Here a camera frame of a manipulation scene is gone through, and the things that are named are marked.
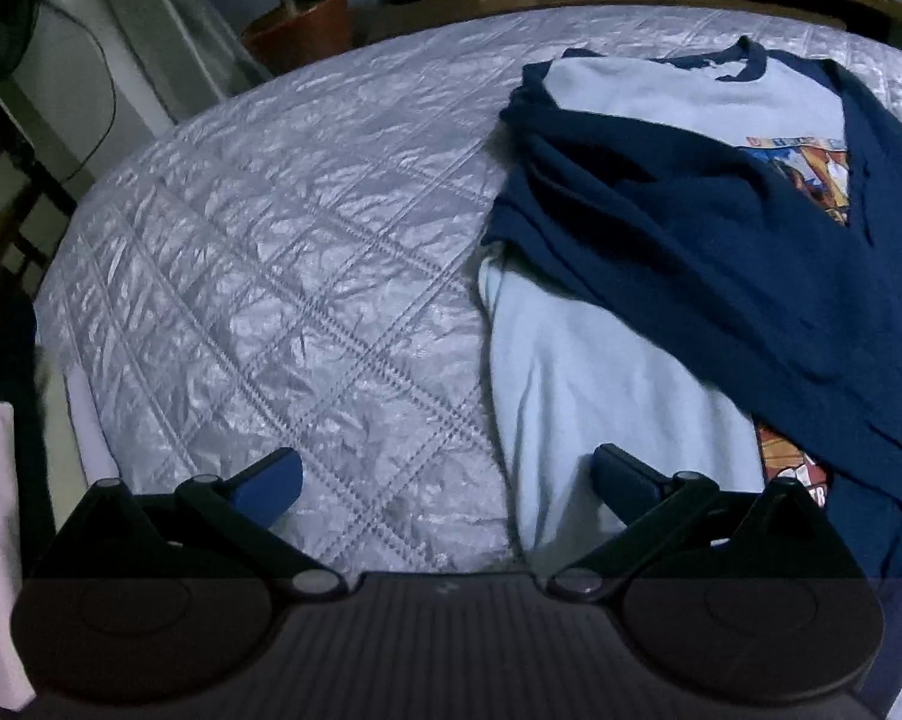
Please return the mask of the dark wooden chair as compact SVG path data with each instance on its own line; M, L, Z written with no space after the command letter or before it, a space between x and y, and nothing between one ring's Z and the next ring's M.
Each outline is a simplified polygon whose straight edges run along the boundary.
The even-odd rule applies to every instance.
M0 98L0 286L37 294L76 208Z

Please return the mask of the grey curtain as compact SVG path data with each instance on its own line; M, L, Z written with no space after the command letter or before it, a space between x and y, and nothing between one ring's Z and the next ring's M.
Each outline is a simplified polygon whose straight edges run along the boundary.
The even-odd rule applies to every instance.
M173 121L270 80L208 0L107 0Z

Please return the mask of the potted tree in red pot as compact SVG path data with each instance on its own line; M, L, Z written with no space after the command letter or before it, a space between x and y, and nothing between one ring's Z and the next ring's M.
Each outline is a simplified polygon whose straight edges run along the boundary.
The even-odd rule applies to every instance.
M278 0L250 21L241 43L272 75L345 54L353 49L348 0Z

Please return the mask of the blue raglan graphic shirt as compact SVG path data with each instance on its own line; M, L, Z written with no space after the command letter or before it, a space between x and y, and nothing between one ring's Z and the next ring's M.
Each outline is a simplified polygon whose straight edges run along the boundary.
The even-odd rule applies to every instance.
M488 239L825 470L887 621L862 697L902 704L902 123L832 60L748 39L568 50L524 68L503 122Z

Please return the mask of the silver quilted bedspread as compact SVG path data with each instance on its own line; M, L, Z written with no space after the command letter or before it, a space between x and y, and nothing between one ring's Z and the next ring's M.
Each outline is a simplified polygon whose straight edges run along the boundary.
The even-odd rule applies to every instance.
M747 11L529 10L352 50L229 99L81 200L37 298L135 493L298 450L278 533L339 571L509 566L477 245L499 111L570 47L664 59L741 37L858 75L902 121L902 50Z

